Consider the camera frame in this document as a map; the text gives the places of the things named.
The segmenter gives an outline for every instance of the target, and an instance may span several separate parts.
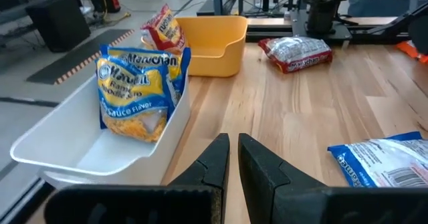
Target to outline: noodle image on package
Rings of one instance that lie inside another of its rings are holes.
[[[182,54],[175,55],[158,50],[102,45],[101,54],[120,58],[138,69],[160,65],[168,66],[169,78],[173,85],[173,90],[170,90],[173,94],[171,98],[174,105],[177,105],[185,87],[186,71],[191,60],[190,48],[186,47]]]
[[[101,126],[115,134],[156,142],[171,114],[167,67],[138,69],[102,56],[96,61]]]

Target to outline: instant noodle package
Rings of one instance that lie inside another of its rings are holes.
[[[263,39],[259,46],[271,62],[285,74],[332,61],[332,50],[321,39],[310,37]]]
[[[101,128],[156,142],[184,90],[190,49],[181,55],[102,46],[96,61]]]
[[[144,48],[180,54],[188,47],[185,34],[168,5],[141,27]]]

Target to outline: blue noodle package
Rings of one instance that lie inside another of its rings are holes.
[[[101,127],[156,142],[173,110],[167,66],[139,69],[103,55],[96,60]]]
[[[352,187],[428,187],[428,141],[419,132],[327,150]]]
[[[174,105],[177,105],[183,94],[186,72],[191,60],[191,50],[186,47],[181,55],[175,55],[166,51],[147,50],[137,47],[110,47],[101,46],[101,54],[120,58],[137,68],[168,66],[168,77],[173,85],[171,90]]]

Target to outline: wooden tabletop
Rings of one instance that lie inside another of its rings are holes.
[[[283,20],[251,19],[249,23],[257,21]],[[350,45],[333,50],[331,64],[282,74],[255,43],[248,43],[236,76],[190,77],[191,117],[163,184],[181,174],[219,133],[228,133],[225,223],[247,224],[238,171],[239,133],[252,135],[329,186],[347,184],[326,151],[328,146],[414,130],[428,136],[428,66],[393,46]],[[43,223],[40,214],[29,223]]]

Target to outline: orange object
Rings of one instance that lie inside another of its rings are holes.
[[[192,49],[190,76],[229,77],[241,69],[247,19],[240,16],[178,17]]]
[[[416,59],[418,62],[421,62],[422,64],[428,64],[428,55],[420,54],[411,40],[397,44],[397,48],[407,53],[407,55]]]

